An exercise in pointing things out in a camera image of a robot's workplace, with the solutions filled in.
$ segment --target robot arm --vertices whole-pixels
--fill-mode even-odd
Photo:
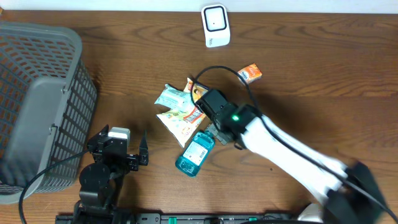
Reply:
[[[315,159],[317,162],[333,169],[343,177],[347,177],[342,162],[324,156],[302,144],[298,140],[280,130],[267,116],[263,120],[287,144]],[[341,182],[330,173],[313,165],[298,154],[287,149],[275,140],[263,126],[260,118],[254,118],[247,126],[247,131],[241,134],[244,145],[252,152],[272,161],[275,165],[298,180],[323,205],[328,200],[329,190],[338,190]]]
[[[116,208],[123,179],[149,161],[146,132],[139,145],[139,154],[128,154],[130,130],[106,125],[87,142],[94,163],[80,173],[80,201],[76,204],[73,224],[135,223],[130,211]]]
[[[364,164],[358,162],[354,167],[347,167],[337,159],[314,151],[280,130],[256,108],[238,107],[218,90],[209,90],[196,105],[212,120],[218,139],[224,143],[235,142],[240,145],[239,149],[249,149],[269,159],[304,185],[323,205],[325,223],[372,224],[382,213],[379,205],[340,181],[354,183],[385,205],[376,181]]]

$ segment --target white label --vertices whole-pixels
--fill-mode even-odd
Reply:
[[[249,73],[247,71],[238,72],[245,80],[249,79]]]
[[[199,145],[196,142],[191,142],[187,150],[184,152],[184,155],[182,156],[199,166],[202,160],[205,158],[206,154],[207,149],[205,149],[203,146]]]

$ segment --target green led light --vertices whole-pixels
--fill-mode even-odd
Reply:
[[[232,115],[232,120],[234,120],[234,121],[239,121],[239,116],[237,116],[237,115]]]

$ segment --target white sensor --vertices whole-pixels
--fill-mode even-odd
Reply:
[[[226,8],[221,4],[205,6],[201,10],[203,28],[207,47],[219,47],[229,43],[231,31],[229,29]]]

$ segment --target blue plastic bottle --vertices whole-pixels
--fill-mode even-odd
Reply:
[[[175,161],[175,166],[184,174],[195,177],[215,144],[209,131],[198,132],[185,152]]]

